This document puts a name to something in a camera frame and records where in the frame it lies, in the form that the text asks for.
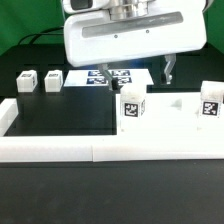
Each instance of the small white block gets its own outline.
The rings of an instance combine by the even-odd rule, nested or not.
[[[33,92],[38,81],[37,72],[34,70],[23,71],[16,79],[18,92]]]
[[[221,130],[224,126],[223,97],[223,82],[203,81],[198,129]]]
[[[125,84],[121,88],[121,130],[137,128],[145,112],[146,85]]]
[[[60,70],[49,71],[44,79],[46,92],[60,92],[63,74]]]
[[[18,115],[16,99],[5,99],[0,104],[0,137],[4,136]]]

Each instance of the cube with marker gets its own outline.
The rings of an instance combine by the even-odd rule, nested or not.
[[[60,92],[63,85],[62,71],[49,71],[44,79],[44,82],[46,92]]]
[[[224,83],[203,81],[201,87],[200,115],[220,117],[224,97]]]
[[[224,82],[202,82],[199,128],[217,128],[224,125],[223,100]]]
[[[18,92],[33,92],[37,86],[37,72],[35,70],[23,71],[16,79]]]
[[[127,83],[121,88],[121,129],[137,127],[145,112],[146,85]]]

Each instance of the white platform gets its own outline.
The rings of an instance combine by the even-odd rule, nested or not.
[[[224,125],[198,130],[199,105],[200,93],[148,94],[135,130],[121,132],[118,116],[116,136],[1,137],[0,162],[223,159]]]

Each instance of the black and white pattern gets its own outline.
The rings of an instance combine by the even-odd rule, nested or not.
[[[126,83],[132,83],[131,77],[119,77],[117,78],[119,85],[124,85]]]
[[[23,74],[21,77],[31,77],[31,74]]]
[[[107,81],[105,78],[88,78],[87,79],[87,82],[86,82],[87,85],[102,85],[102,84],[107,84]]]
[[[129,117],[138,117],[138,104],[125,103],[124,115]]]
[[[58,76],[58,74],[49,74],[49,77],[57,77]]]
[[[131,76],[129,70],[113,70],[111,71],[113,77],[120,77],[120,76]]]
[[[202,114],[209,116],[218,116],[219,114],[219,103],[217,102],[203,102]]]
[[[88,76],[103,76],[100,71],[95,70],[95,71],[89,71]]]

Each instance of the black cable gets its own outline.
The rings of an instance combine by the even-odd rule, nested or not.
[[[60,26],[60,27],[54,27],[54,28],[43,30],[41,33],[37,34],[34,38],[32,38],[32,40],[29,42],[29,44],[33,44],[38,38],[40,38],[42,36],[43,33],[50,33],[50,32],[54,32],[57,30],[62,30],[63,28],[64,28],[63,26]]]
[[[39,35],[40,36],[62,36],[63,35],[63,33],[36,33],[36,34],[30,34],[30,35],[27,35],[27,36],[25,36],[25,37],[23,37],[19,42],[18,42],[18,44],[17,45],[20,45],[25,39],[27,39],[27,38],[29,38],[29,37],[33,37],[33,36],[37,36],[38,35],[38,38],[39,38]]]

